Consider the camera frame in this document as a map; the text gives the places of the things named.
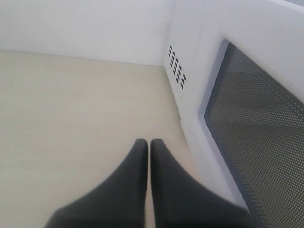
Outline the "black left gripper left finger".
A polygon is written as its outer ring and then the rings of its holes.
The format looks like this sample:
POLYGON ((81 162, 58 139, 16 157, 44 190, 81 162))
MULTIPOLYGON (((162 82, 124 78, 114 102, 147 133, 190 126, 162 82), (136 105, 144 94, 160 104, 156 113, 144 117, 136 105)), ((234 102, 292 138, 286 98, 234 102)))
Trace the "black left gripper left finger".
POLYGON ((135 140, 126 158, 100 185, 58 209, 47 228, 143 228, 148 143, 135 140))

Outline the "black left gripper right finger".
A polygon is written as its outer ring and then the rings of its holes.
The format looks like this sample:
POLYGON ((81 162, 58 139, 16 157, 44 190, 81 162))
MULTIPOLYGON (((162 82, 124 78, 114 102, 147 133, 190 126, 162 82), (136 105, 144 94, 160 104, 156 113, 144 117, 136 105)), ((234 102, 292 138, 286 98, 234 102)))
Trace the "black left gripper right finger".
POLYGON ((151 188, 158 228, 254 228, 247 210, 214 194, 190 176, 162 139, 153 139, 151 188))

